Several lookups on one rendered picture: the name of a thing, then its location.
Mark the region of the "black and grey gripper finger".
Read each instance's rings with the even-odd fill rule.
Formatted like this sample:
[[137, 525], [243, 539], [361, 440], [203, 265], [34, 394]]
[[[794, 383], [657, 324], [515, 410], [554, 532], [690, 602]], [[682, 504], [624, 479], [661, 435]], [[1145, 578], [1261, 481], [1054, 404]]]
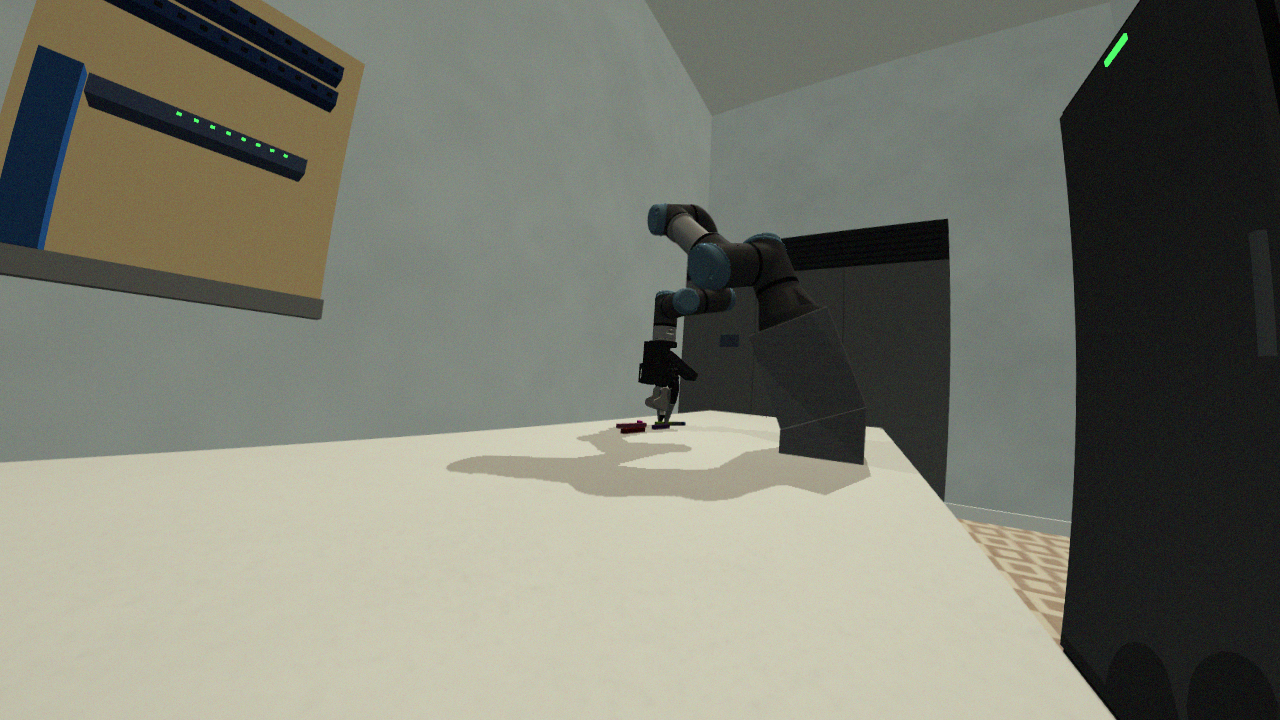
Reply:
[[[654, 401], [655, 398], [660, 397], [660, 389], [662, 389], [662, 386], [655, 386], [655, 388], [653, 389], [653, 395], [652, 395], [650, 397], [648, 397], [648, 398], [645, 400], [645, 405], [646, 405], [648, 407], [653, 407], [653, 409], [657, 409], [657, 407], [654, 407], [654, 406], [653, 406], [653, 401]], [[658, 418], [658, 421], [663, 421], [663, 418], [664, 418], [664, 416], [666, 416], [664, 411], [662, 411], [662, 410], [657, 409], [657, 418]]]
[[663, 387], [660, 389], [660, 397], [653, 401], [653, 406], [666, 411], [664, 424], [668, 424], [671, 413], [673, 411], [675, 404], [678, 397], [678, 375], [675, 375], [675, 380], [669, 383], [669, 388]]

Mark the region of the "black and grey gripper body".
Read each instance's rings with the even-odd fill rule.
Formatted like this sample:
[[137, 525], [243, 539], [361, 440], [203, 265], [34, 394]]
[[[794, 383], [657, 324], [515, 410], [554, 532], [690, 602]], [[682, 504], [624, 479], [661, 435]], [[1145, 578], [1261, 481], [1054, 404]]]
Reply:
[[677, 365], [669, 363], [667, 359], [669, 348], [677, 348], [677, 342], [666, 340], [644, 341], [643, 363], [639, 366], [639, 375], [641, 375], [641, 378], [639, 377], [639, 383], [669, 387], [669, 383], [675, 380], [675, 375], [678, 375]]

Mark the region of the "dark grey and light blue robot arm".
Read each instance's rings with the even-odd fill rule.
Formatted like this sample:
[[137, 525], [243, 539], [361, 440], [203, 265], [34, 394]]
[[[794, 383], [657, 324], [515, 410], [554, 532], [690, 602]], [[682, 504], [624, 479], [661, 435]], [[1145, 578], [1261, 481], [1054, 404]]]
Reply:
[[666, 234], [689, 255], [689, 275], [700, 288], [698, 293], [690, 288], [657, 292], [652, 341], [676, 342], [678, 316], [731, 310], [736, 301], [731, 288], [736, 287], [753, 286], [759, 332], [819, 307], [799, 284], [778, 234], [765, 232], [730, 243], [703, 208], [667, 202], [650, 208], [648, 228], [652, 234]]

